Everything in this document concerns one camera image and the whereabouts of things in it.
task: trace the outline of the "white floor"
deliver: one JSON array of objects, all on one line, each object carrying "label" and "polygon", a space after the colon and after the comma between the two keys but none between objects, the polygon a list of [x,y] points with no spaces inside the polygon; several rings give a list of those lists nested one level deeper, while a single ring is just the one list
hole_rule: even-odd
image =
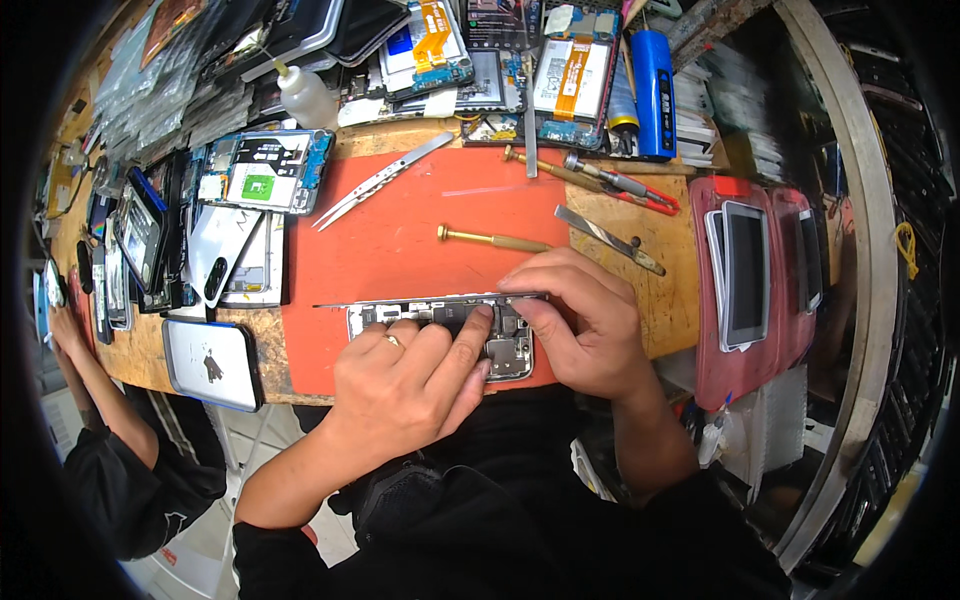
[{"label": "white floor", "polygon": [[[55,444],[62,459],[79,435],[79,413],[72,396],[65,392],[45,397],[41,406],[51,430],[56,432]],[[157,600],[228,600],[237,596],[230,568],[232,544],[228,546],[228,534],[240,475],[250,476],[303,435],[289,405],[267,406],[253,415],[223,408],[218,411],[229,431],[234,456],[244,465],[228,473],[227,495],[164,549],[146,559],[122,563],[131,579]],[[251,460],[253,441],[268,417],[260,445]],[[356,552],[350,517],[334,515],[326,502],[309,525],[317,535],[317,551],[327,565],[334,565]],[[226,567],[221,568],[225,548],[229,556]]]}]

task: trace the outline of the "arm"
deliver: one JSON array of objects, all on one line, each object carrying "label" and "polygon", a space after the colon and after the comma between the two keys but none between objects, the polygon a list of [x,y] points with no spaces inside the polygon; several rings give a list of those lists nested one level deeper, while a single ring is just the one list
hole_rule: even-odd
[{"label": "arm", "polygon": [[153,469],[159,453],[156,432],[136,414],[127,397],[113,384],[107,372],[90,353],[69,308],[50,308],[50,330],[93,396],[107,427],[147,468]]},{"label": "arm", "polygon": [[557,248],[527,260],[498,287],[549,292],[577,313],[574,335],[550,303],[513,303],[543,343],[557,379],[611,402],[617,465],[637,503],[697,472],[693,443],[670,412],[643,351],[633,286],[581,254]]},{"label": "arm", "polygon": [[236,521],[261,529],[301,527],[345,484],[453,433],[483,398],[490,361],[477,357],[491,321],[489,308],[477,308],[456,341],[441,325],[420,330],[406,319],[390,329],[365,329],[334,366],[336,404],[313,431],[253,474]]},{"label": "arm", "polygon": [[56,341],[54,341],[54,357],[57,359],[57,364],[60,365],[60,371],[66,380],[66,387],[70,389],[70,394],[73,395],[77,410],[80,411],[80,418],[84,422],[84,427],[93,432],[100,431],[104,428],[104,420],[100,418],[100,411],[94,405],[90,392],[80,378],[77,368],[73,366],[73,361]]}]

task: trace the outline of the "finger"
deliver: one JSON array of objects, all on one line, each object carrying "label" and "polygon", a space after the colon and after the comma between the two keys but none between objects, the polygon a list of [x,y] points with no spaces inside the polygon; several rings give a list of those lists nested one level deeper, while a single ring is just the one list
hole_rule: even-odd
[{"label": "finger", "polygon": [[618,327],[617,315],[628,307],[624,299],[595,277],[572,265],[529,267],[501,281],[498,287],[502,292],[549,292],[551,296],[563,300],[573,312],[601,333]]},{"label": "finger", "polygon": [[[388,361],[387,364],[393,365],[403,357],[419,332],[420,326],[416,321],[400,319],[387,327],[387,330],[380,336],[380,340],[370,348],[367,355],[383,358]],[[399,345],[395,345],[386,336],[393,336]]]},{"label": "finger", "polygon": [[414,377],[422,386],[444,360],[452,344],[449,329],[441,324],[429,324],[420,330],[395,368]]},{"label": "finger", "polygon": [[452,404],[453,398],[464,385],[467,375],[477,363],[480,350],[490,335],[493,322],[492,310],[479,306],[470,313],[460,335],[450,345],[446,356],[427,379],[424,389],[429,397]]},{"label": "finger", "polygon": [[554,248],[550,252],[536,254],[506,274],[500,283],[511,278],[522,269],[529,269],[531,267],[557,267],[561,265],[577,267],[587,275],[595,278],[605,288],[617,294],[620,298],[624,299],[624,301],[629,304],[636,303],[636,292],[634,292],[633,285],[571,248]]},{"label": "finger", "polygon": [[370,324],[347,344],[347,347],[343,349],[341,354],[347,356],[352,354],[366,354],[371,348],[380,343],[386,332],[387,326],[383,323]]},{"label": "finger", "polygon": [[587,359],[584,349],[580,347],[556,306],[534,298],[518,298],[511,306],[540,338],[554,372],[575,368],[578,363],[582,364],[582,361]]},{"label": "finger", "polygon": [[460,424],[464,422],[464,419],[469,417],[470,413],[483,400],[483,387],[487,385],[490,364],[490,359],[485,358],[477,363],[467,375],[467,380],[460,388],[460,393],[453,398],[453,405],[450,406],[450,412],[440,428],[440,433],[437,434],[437,439],[445,438],[456,431]]}]

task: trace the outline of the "black shirt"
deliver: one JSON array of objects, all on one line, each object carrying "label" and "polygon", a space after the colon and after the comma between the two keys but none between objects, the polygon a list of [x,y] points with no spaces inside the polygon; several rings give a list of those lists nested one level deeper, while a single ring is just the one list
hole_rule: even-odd
[{"label": "black shirt", "polygon": [[108,428],[81,430],[63,463],[81,505],[122,561],[156,552],[227,489],[223,449],[198,400],[131,385],[124,391],[156,432],[153,470]]},{"label": "black shirt", "polygon": [[485,399],[426,448],[444,473],[429,513],[358,528],[360,550],[332,568],[300,529],[234,526],[240,597],[789,597],[709,473],[643,510],[591,492],[570,465],[572,401],[546,390]]}]

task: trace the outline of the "hand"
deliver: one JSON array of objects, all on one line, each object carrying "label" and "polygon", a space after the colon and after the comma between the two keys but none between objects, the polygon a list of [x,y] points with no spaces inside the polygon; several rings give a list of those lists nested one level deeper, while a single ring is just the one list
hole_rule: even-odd
[{"label": "hand", "polygon": [[333,367],[337,400],[324,424],[380,464],[453,433],[483,398],[490,360],[477,357],[492,316],[474,309],[456,341],[439,324],[370,325]]},{"label": "hand", "polygon": [[67,355],[71,355],[83,345],[84,340],[69,306],[50,306],[47,322],[54,334],[56,346],[60,346]]},{"label": "hand", "polygon": [[573,390],[626,399],[649,380],[632,285],[570,248],[537,254],[505,276],[501,292],[549,292],[577,313],[577,335],[543,300],[512,306],[546,350],[557,379]]}]

